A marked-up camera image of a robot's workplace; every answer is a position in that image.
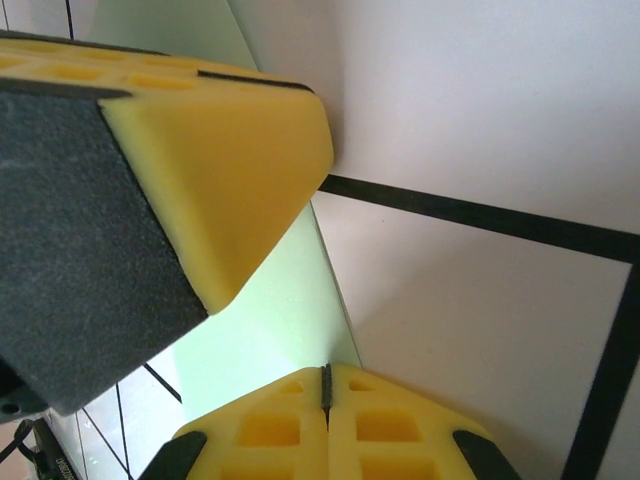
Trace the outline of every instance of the yellow foam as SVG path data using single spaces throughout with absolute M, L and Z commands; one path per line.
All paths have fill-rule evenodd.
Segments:
M 117 89 L 103 114 L 209 313 L 228 305 L 333 162 L 310 91 L 194 58 L 0 39 L 0 75 Z
M 186 425 L 207 443 L 188 480 L 475 480 L 452 434 L 475 422 L 355 367 L 334 365 L 327 431 L 307 368 Z

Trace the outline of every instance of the dark gray sponge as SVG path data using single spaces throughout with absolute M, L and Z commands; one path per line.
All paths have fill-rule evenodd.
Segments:
M 0 79 L 0 358 L 71 413 L 207 316 L 96 100 Z

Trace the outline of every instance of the white floor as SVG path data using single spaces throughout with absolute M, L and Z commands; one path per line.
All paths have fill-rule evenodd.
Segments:
M 56 2 L 25 15 L 44 2 L 5 0 L 23 9 L 10 26 L 65 35 Z M 72 2 L 86 19 L 95 4 Z M 640 233 L 638 5 L 230 4 L 259 66 L 325 101 L 335 174 Z M 559 478 L 628 265 L 327 193 L 313 204 L 364 366 L 484 422 L 523 478 Z M 181 411 L 146 370 L 120 394 L 135 477 Z M 115 390 L 86 412 L 79 466 L 126 478 Z M 636 377 L 599 479 L 640 478 L 639 419 Z

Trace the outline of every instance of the yellow foam block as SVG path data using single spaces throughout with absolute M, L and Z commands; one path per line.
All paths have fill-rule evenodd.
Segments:
M 131 95 L 106 95 L 102 112 L 209 313 L 237 295 L 333 162 L 320 100 L 272 75 L 0 38 L 0 76 Z
M 188 480 L 475 480 L 452 434 L 475 422 L 358 368 L 334 365 L 327 430 L 307 368 L 186 425 L 207 437 Z

